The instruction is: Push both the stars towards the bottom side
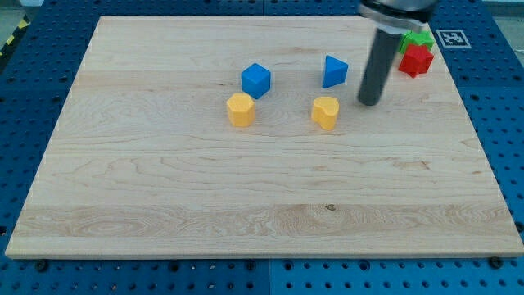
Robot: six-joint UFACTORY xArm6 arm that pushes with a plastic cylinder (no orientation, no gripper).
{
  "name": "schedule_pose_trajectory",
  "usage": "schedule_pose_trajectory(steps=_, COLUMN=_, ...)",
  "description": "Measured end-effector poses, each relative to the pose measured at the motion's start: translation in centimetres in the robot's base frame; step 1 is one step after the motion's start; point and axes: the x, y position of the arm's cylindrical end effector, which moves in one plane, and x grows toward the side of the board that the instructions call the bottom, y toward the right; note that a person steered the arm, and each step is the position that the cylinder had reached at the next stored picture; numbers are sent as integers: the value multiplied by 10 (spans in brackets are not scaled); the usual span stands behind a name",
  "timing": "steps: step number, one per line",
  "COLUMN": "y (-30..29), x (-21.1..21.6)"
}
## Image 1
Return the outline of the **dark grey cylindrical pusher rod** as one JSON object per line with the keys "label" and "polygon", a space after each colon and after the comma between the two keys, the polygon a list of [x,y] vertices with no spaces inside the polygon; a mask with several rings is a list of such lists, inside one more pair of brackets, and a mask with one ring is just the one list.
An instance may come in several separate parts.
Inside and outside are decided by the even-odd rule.
{"label": "dark grey cylindrical pusher rod", "polygon": [[401,34],[376,29],[357,96],[365,106],[379,103],[401,39]]}

